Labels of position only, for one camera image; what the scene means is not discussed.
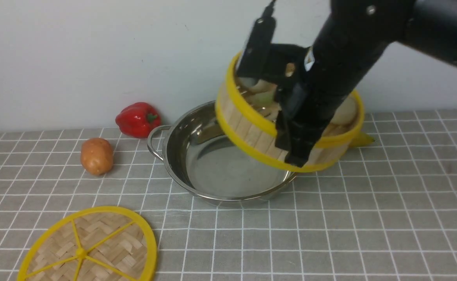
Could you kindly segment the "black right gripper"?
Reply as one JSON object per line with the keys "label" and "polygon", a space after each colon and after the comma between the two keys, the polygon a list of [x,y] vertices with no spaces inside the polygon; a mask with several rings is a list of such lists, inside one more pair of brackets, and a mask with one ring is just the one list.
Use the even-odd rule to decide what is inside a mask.
{"label": "black right gripper", "polygon": [[369,71],[369,47],[314,43],[310,48],[268,43],[265,79],[276,83],[276,148],[284,160],[265,158],[276,168],[304,168],[336,110]]}

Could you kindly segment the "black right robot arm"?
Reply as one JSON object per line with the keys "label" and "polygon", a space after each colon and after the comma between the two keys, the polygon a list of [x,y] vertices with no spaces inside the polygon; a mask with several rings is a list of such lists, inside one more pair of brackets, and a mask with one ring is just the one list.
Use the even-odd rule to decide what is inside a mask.
{"label": "black right robot arm", "polygon": [[335,111],[376,64],[401,43],[457,68],[457,0],[332,0],[309,48],[278,44],[295,65],[279,82],[276,147],[303,167]]}

